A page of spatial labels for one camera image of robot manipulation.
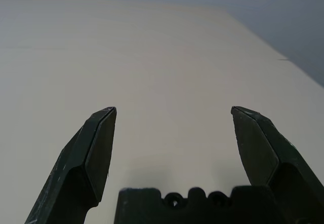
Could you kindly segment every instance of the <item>scratch mark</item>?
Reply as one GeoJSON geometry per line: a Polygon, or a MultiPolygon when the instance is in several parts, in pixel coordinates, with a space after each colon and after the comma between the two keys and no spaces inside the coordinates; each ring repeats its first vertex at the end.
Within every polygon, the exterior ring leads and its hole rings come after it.
{"type": "Polygon", "coordinates": [[[37,219],[32,220],[32,221],[29,221],[29,222],[26,222],[25,224],[32,224],[32,223],[35,223],[36,221],[37,221],[37,219]]]}

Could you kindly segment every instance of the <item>screw hole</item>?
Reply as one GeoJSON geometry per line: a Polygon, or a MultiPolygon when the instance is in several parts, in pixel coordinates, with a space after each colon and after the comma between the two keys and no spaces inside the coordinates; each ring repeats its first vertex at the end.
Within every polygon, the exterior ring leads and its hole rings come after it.
{"type": "Polygon", "coordinates": [[[208,196],[208,199],[218,208],[229,206],[229,200],[222,192],[213,192],[208,196]]]}
{"type": "Polygon", "coordinates": [[[180,209],[184,207],[185,201],[182,196],[178,193],[170,193],[168,194],[165,199],[165,204],[170,207],[171,209],[180,209]]]}

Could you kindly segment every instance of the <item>table surface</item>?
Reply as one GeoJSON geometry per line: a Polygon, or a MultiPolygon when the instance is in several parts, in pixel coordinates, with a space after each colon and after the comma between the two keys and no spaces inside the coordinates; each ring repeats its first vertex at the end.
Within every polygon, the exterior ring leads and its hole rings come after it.
{"type": "Polygon", "coordinates": [[[117,0],[0,0],[1,212],[23,223],[61,149],[117,107],[109,178],[86,223],[113,223],[118,191],[249,184],[230,109],[272,119],[324,182],[324,89],[225,11],[117,0]]]}

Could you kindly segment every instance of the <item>black plastic mount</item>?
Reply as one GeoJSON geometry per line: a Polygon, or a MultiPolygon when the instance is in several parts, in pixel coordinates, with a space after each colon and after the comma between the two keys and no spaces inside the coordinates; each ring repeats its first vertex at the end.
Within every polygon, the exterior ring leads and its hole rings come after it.
{"type": "MultiPolygon", "coordinates": [[[[324,188],[296,148],[261,114],[232,108],[238,150],[252,186],[188,198],[157,189],[123,189],[115,224],[323,224],[324,188]]],[[[116,108],[91,115],[62,150],[25,224],[82,224],[102,199],[116,108]]]]}
{"type": "Polygon", "coordinates": [[[86,120],[62,150],[25,224],[84,223],[103,195],[115,120],[115,107],[86,120]]]}

